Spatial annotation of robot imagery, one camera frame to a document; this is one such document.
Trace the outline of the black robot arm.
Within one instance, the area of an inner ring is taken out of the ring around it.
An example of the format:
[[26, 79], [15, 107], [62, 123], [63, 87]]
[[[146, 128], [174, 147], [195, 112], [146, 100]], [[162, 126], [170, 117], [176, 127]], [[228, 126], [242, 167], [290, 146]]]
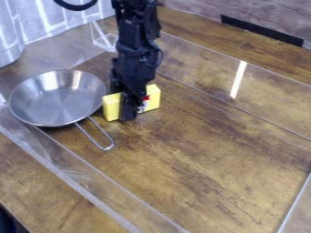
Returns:
[[147, 84], [156, 77], [163, 51], [155, 43], [162, 26], [156, 14], [156, 0], [112, 0], [118, 26], [112, 59], [111, 91], [120, 94], [119, 119], [136, 118], [147, 97]]

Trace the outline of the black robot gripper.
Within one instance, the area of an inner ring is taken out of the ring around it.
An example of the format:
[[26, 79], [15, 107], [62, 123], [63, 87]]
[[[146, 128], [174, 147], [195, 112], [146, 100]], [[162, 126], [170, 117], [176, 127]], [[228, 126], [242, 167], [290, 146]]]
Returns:
[[111, 93], [120, 93], [119, 119], [128, 121], [136, 118], [147, 108], [146, 86], [155, 79], [160, 65], [160, 49], [156, 44], [131, 48], [116, 43], [118, 57], [112, 59]]

